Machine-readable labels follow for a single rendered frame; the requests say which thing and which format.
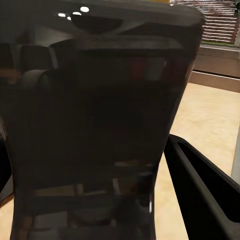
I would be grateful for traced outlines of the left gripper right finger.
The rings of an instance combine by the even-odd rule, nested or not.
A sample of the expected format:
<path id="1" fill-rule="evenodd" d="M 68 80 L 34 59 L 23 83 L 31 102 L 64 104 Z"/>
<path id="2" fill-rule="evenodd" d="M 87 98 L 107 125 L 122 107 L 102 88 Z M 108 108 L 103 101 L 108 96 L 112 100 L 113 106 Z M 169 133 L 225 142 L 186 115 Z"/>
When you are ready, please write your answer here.
<path id="1" fill-rule="evenodd" d="M 180 136 L 163 153 L 189 240 L 240 240 L 240 185 Z"/>

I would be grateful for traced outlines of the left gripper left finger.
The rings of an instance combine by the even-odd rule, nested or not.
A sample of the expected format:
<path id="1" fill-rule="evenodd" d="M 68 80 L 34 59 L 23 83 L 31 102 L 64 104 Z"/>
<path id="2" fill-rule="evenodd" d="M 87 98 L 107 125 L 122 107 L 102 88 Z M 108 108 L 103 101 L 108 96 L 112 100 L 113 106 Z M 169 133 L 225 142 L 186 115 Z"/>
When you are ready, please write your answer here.
<path id="1" fill-rule="evenodd" d="M 4 138 L 0 138 L 0 193 L 12 175 Z"/>

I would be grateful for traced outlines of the bottle of coffee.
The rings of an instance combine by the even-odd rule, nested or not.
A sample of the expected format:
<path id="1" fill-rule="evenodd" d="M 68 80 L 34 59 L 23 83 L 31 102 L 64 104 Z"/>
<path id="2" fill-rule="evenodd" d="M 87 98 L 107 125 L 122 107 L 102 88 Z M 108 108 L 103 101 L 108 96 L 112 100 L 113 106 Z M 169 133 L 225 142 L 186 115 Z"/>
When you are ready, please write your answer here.
<path id="1" fill-rule="evenodd" d="M 205 25 L 170 0 L 0 0 L 9 240 L 157 240 L 159 166 Z"/>

